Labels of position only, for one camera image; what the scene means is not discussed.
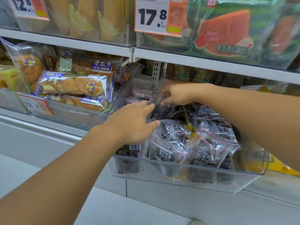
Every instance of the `white floor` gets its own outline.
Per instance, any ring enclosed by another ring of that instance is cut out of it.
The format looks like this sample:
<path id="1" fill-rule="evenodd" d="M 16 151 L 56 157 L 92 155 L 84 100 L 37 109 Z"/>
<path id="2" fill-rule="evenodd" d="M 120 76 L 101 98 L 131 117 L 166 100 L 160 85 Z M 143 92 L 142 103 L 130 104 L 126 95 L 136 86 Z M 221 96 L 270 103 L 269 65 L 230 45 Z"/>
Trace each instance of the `white floor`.
<path id="1" fill-rule="evenodd" d="M 39 169 L 0 155 L 0 198 Z M 187 225 L 189 222 L 185 217 L 93 187 L 75 225 Z"/>

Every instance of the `hand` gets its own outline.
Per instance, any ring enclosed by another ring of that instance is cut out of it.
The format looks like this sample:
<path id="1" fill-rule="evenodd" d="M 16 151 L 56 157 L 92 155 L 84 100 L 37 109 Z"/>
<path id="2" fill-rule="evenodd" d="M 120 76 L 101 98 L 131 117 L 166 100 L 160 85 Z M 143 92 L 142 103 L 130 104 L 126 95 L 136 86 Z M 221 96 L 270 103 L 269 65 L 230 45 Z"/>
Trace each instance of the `hand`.
<path id="1" fill-rule="evenodd" d="M 160 104 L 165 106 L 167 104 L 175 103 L 176 105 L 186 105 L 195 101 L 195 96 L 198 94 L 197 88 L 204 84 L 190 83 L 180 80 L 169 80 L 161 90 L 161 96 L 164 99 Z"/>
<path id="2" fill-rule="evenodd" d="M 156 130 L 160 121 L 146 123 L 146 117 L 154 109 L 154 104 L 147 106 L 147 101 L 126 105 L 113 113 L 103 124 L 112 128 L 122 140 L 122 145 L 138 144 L 147 139 Z"/>

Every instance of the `person's left arm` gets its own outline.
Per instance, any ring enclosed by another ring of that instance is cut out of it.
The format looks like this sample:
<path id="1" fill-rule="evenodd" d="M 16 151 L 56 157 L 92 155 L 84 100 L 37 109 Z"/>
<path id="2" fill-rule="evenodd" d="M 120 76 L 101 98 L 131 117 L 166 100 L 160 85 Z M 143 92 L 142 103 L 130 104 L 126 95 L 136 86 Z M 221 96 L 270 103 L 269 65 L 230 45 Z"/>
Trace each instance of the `person's left arm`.
<path id="1" fill-rule="evenodd" d="M 142 142 L 159 126 L 159 121 L 146 123 L 154 108 L 146 105 L 144 101 L 118 110 L 0 199 L 0 224 L 73 224 L 111 156 L 122 145 Z"/>

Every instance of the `price number 12.8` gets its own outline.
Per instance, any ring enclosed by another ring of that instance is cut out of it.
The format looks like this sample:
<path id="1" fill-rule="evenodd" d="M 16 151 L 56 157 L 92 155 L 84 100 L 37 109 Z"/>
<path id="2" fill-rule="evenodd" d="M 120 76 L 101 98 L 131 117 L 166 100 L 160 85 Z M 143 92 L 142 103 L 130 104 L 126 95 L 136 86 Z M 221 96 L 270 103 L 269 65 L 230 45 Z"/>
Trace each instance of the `price number 12.8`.
<path id="1" fill-rule="evenodd" d="M 25 11 L 25 12 L 28 11 L 27 8 L 24 8 L 24 0 L 11 0 L 11 1 L 13 2 L 13 4 L 15 5 L 15 7 L 18 11 Z M 28 6 L 32 6 L 32 3 L 30 0 L 25 0 L 25 2 Z"/>
<path id="2" fill-rule="evenodd" d="M 139 14 L 141 14 L 141 25 L 145 24 L 145 13 L 151 14 L 150 18 L 148 19 L 148 22 L 146 23 L 146 25 L 151 25 L 154 18 L 156 17 L 157 11 L 153 10 L 153 9 L 139 9 Z M 161 20 L 167 19 L 167 11 L 164 9 L 162 11 L 160 11 L 159 18 Z"/>

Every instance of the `orange price tag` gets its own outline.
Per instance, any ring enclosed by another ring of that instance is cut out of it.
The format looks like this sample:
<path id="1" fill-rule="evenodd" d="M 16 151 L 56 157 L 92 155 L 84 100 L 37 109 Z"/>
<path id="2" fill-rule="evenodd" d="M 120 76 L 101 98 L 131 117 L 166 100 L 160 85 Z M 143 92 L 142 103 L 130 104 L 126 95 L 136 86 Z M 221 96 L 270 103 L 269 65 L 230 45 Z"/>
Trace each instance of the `orange price tag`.
<path id="1" fill-rule="evenodd" d="M 43 0 L 8 0 L 15 16 L 49 20 Z"/>
<path id="2" fill-rule="evenodd" d="M 137 32 L 181 37 L 188 0 L 135 0 Z"/>
<path id="3" fill-rule="evenodd" d="M 54 113 L 50 109 L 47 101 L 40 98 L 36 98 L 34 96 L 24 95 L 21 93 L 18 93 L 18 96 L 28 110 L 54 116 Z"/>

